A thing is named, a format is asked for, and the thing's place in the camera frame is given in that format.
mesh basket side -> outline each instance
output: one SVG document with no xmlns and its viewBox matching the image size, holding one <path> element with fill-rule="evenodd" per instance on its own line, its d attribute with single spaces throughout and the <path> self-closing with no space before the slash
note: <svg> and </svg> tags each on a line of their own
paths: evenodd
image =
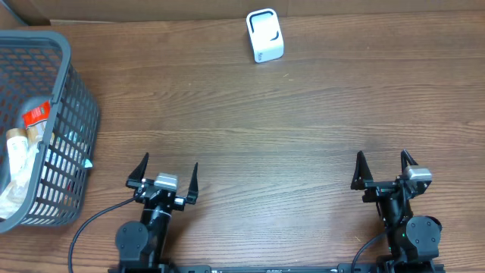
<svg viewBox="0 0 485 273">
<path fill-rule="evenodd" d="M 21 224 L 59 225 L 75 220 L 83 204 L 86 160 L 92 159 L 99 107 L 72 65 L 56 114 L 36 201 Z"/>
</svg>

gray plastic basket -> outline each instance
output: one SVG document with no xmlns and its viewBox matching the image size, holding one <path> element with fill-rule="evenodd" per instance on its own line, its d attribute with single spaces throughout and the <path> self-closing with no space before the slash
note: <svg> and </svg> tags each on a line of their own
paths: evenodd
<svg viewBox="0 0 485 273">
<path fill-rule="evenodd" d="M 0 31 L 0 192 L 10 183 L 5 132 L 24 127 L 22 115 L 47 100 L 51 111 L 27 197 L 0 222 L 0 233 L 17 224 L 58 226 L 79 216 L 88 176 L 84 162 L 92 160 L 100 116 L 61 34 Z"/>
</svg>

white box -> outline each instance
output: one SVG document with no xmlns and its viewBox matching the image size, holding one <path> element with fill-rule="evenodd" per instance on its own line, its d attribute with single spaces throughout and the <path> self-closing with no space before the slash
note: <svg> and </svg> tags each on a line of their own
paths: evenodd
<svg viewBox="0 0 485 273">
<path fill-rule="evenodd" d="M 257 63 L 283 56 L 283 35 L 276 11 L 270 8 L 253 11 L 248 14 L 246 24 Z"/>
</svg>

wood grain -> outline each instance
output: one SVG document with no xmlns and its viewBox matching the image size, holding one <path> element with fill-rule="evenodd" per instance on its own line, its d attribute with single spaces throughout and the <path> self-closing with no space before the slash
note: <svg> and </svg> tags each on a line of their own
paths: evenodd
<svg viewBox="0 0 485 273">
<path fill-rule="evenodd" d="M 412 200 L 443 223 L 438 262 L 485 271 L 485 13 L 288 17 L 285 55 L 254 64 L 244 20 L 99 24 L 52 29 L 102 108 L 95 168 L 71 226 L 0 236 L 0 271 L 66 272 L 89 216 L 146 175 L 199 162 L 196 206 L 174 213 L 166 256 L 182 265 L 335 265 L 382 231 L 375 206 L 349 189 L 363 149 L 374 178 L 400 172 L 407 148 L 435 177 Z M 114 235 L 129 204 L 91 223 L 75 271 L 117 264 Z M 386 252 L 382 243 L 362 256 Z"/>
</svg>

wooden table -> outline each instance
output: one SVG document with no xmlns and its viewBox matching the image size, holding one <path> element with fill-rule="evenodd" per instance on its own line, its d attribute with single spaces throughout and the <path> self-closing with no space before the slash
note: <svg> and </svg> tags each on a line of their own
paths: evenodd
<svg viewBox="0 0 485 273">
<path fill-rule="evenodd" d="M 376 180 L 400 173 L 406 148 L 433 172 L 412 200 L 443 223 L 449 272 L 485 270 L 485 13 L 289 17 L 285 55 L 255 64 L 244 20 L 99 24 L 52 29 L 102 109 L 82 215 L 60 228 L 0 236 L 0 271 L 66 272 L 91 215 L 147 177 L 199 162 L 196 206 L 175 212 L 166 255 L 182 265 L 336 265 L 382 231 L 375 206 L 349 188 L 362 149 Z M 114 235 L 129 204 L 91 223 L 76 272 L 117 264 Z M 386 252 L 369 249 L 362 260 Z"/>
</svg>

